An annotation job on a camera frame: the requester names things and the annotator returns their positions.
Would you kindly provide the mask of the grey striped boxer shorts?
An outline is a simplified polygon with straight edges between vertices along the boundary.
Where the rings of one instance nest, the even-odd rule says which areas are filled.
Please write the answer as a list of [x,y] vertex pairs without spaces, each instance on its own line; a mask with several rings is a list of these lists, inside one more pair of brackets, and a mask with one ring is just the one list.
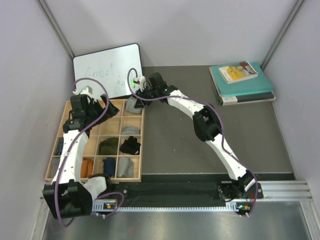
[[143,102],[140,99],[137,99],[131,96],[125,104],[125,110],[131,114],[139,115],[145,109]]

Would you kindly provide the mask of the green sports bra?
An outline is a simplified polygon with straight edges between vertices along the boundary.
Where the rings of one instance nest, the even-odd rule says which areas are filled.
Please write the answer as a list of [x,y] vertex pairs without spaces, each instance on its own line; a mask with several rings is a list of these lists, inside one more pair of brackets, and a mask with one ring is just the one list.
[[115,156],[118,153],[118,137],[109,137],[99,143],[98,154],[102,156]]

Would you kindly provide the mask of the light grey underwear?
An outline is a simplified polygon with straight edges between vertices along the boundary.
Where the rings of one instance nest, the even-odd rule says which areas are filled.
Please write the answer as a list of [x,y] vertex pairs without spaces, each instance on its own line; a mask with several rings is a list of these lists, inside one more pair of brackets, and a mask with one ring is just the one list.
[[140,133],[140,128],[132,125],[125,126],[121,131],[121,135],[140,135]]

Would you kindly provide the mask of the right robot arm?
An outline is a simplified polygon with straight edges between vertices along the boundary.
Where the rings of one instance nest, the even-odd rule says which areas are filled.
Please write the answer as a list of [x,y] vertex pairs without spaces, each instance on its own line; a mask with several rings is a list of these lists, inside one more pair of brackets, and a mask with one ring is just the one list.
[[144,108],[154,101],[174,107],[192,119],[197,138],[209,145],[227,170],[233,183],[233,192],[245,198],[252,189],[258,190],[255,174],[245,166],[227,143],[223,121],[217,110],[203,100],[195,100],[183,94],[174,85],[167,85],[160,73],[149,76],[138,75],[135,68],[127,73],[130,92],[136,99],[135,108]]

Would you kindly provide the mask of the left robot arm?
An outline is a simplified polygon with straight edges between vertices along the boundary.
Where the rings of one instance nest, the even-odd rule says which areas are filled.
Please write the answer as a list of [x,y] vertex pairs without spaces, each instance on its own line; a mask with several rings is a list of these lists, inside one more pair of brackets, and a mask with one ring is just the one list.
[[70,98],[71,110],[63,124],[63,145],[59,165],[50,185],[43,188],[43,197],[57,220],[88,216],[93,202],[100,195],[109,198],[114,191],[108,174],[98,173],[81,182],[81,169],[90,131],[116,116],[119,109],[101,95],[105,107],[90,93]]

